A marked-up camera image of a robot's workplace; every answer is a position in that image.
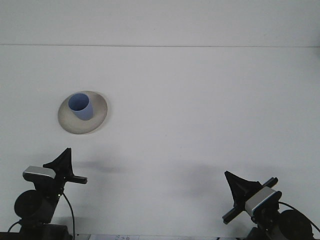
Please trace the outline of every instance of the white backdrop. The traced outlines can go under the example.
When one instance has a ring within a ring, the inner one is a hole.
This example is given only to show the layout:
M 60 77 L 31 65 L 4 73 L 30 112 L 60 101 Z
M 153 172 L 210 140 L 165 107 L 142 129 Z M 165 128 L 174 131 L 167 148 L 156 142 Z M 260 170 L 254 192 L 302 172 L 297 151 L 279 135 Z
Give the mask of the white backdrop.
M 320 51 L 272 47 L 0 47 L 1 231 L 33 185 L 29 165 L 72 148 L 67 183 L 77 233 L 245 236 L 224 171 L 263 183 L 320 223 Z M 57 120 L 62 101 L 90 90 L 109 112 L 74 135 Z M 71 227 L 61 199 L 54 223 Z
M 320 46 L 319 0 L 0 0 L 0 44 Z

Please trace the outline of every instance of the black cable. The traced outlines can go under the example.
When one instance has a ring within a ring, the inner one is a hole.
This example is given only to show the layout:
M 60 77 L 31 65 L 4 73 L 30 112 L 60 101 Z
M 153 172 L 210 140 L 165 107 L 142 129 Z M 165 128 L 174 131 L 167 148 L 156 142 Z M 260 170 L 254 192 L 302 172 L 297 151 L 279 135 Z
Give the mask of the black cable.
M 17 221 L 17 222 L 15 222 L 14 224 L 12 224 L 11 227 L 9 227 L 8 233 L 10 233 L 11 229 L 12 229 L 15 225 L 17 225 L 18 223 L 20 223 L 20 220 Z
M 63 192 L 62 195 L 64 196 L 66 202 L 68 203 L 70 210 L 71 210 L 71 215 L 72 215 L 72 225 L 73 225 L 73 240 L 75 240 L 76 238 L 76 234 L 75 234 L 75 215 L 74 215 L 74 211 L 72 210 L 72 206 L 68 200 L 68 198 L 66 197 L 65 193 Z
M 285 203 L 285 202 L 282 202 L 282 201 L 280 201 L 279 202 L 279 204 L 282 204 L 282 205 L 285 205 L 285 206 L 287 206 L 287 207 L 289 207 L 289 208 L 291 208 L 291 209 L 293 209 L 293 210 L 295 210 L 295 211 L 297 211 L 297 212 L 299 212 L 299 213 L 301 213 L 303 216 L 305 216 L 306 217 L 306 219 L 308 219 L 309 220 L 309 222 L 312 224 L 312 226 L 314 226 L 314 228 L 315 229 L 317 229 L 318 230 L 318 232 L 320 233 L 320 229 L 309 219 L 309 218 L 307 218 L 307 216 L 306 215 L 304 215 L 302 212 L 300 212 L 299 210 L 297 210 L 297 209 L 295 209 L 293 206 L 290 206 L 288 203 Z

